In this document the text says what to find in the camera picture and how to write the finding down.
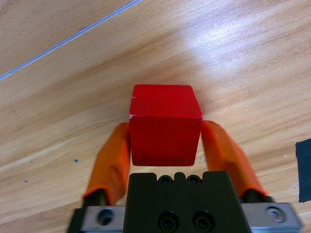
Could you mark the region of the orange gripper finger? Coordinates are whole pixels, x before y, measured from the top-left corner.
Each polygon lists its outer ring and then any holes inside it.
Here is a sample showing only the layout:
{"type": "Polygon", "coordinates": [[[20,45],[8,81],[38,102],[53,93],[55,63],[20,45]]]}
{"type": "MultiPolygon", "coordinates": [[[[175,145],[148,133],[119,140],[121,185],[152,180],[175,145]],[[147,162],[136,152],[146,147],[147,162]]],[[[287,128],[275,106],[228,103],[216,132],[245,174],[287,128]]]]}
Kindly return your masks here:
{"type": "Polygon", "coordinates": [[[83,199],[104,192],[108,205],[115,205],[126,194],[130,168],[129,124],[119,124],[99,151],[83,199]]]}
{"type": "Polygon", "coordinates": [[[219,124],[204,120],[201,136],[209,171],[227,171],[243,203],[274,202],[261,186],[241,147],[219,124]]]}

